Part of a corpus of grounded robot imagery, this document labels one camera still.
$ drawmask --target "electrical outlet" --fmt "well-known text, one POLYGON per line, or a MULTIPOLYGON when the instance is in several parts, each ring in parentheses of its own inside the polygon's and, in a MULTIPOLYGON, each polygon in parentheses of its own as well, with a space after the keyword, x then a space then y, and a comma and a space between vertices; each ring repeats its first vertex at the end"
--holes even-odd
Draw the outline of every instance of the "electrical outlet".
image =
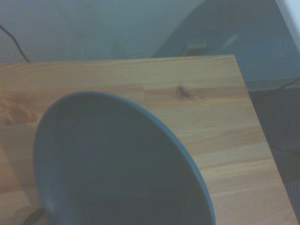
POLYGON ((199 56, 203 55, 206 49, 206 43, 201 45, 187 45, 183 56, 199 56))

